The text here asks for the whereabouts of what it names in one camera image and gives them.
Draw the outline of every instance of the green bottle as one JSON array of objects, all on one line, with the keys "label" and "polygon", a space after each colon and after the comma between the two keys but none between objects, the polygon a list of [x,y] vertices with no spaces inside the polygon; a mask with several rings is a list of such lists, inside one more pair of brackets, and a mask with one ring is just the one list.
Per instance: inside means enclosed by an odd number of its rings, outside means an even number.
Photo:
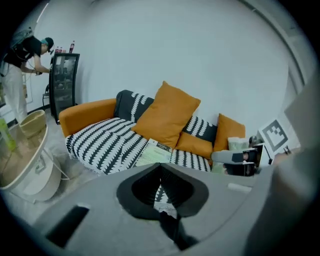
[{"label": "green bottle", "polygon": [[3,117],[0,117],[0,132],[9,150],[14,151],[17,144],[14,138],[12,138],[7,123]]}]

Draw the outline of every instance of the sofa armrest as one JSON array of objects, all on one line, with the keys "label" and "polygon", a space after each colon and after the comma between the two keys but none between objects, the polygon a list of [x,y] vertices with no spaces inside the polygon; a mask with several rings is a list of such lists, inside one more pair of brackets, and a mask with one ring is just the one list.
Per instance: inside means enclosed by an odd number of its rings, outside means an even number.
[{"label": "sofa armrest", "polygon": [[59,114],[65,137],[75,134],[94,123],[113,118],[116,99],[104,99],[69,107]]}]

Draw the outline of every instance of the refrigerator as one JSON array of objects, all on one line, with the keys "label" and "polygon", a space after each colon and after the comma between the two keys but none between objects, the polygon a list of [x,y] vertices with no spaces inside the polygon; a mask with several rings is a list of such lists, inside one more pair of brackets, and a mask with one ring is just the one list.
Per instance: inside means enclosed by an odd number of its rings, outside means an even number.
[{"label": "refrigerator", "polygon": [[75,83],[80,54],[55,53],[51,58],[49,98],[51,114],[57,124],[61,111],[75,106]]}]

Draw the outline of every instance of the person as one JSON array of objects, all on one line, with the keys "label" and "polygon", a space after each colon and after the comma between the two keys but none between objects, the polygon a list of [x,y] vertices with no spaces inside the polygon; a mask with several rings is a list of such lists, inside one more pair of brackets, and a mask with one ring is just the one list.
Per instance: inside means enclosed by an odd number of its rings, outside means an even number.
[{"label": "person", "polygon": [[[40,56],[50,52],[54,41],[50,37],[38,40],[34,36],[28,37],[14,49],[9,49],[3,59],[1,68],[2,87],[6,95],[6,104],[9,104],[15,119],[21,123],[27,115],[27,102],[23,91],[24,73],[40,75],[50,70],[41,64]],[[26,67],[29,59],[34,58],[34,69]]]}]

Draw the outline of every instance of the white pants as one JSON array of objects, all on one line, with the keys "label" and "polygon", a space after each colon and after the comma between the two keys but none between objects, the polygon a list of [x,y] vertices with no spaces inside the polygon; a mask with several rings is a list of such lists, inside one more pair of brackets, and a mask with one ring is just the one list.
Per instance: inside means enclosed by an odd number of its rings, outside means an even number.
[{"label": "white pants", "polygon": [[21,123],[28,115],[22,71],[15,65],[4,62],[1,73],[5,76],[1,80],[6,104],[10,105],[15,119]]}]

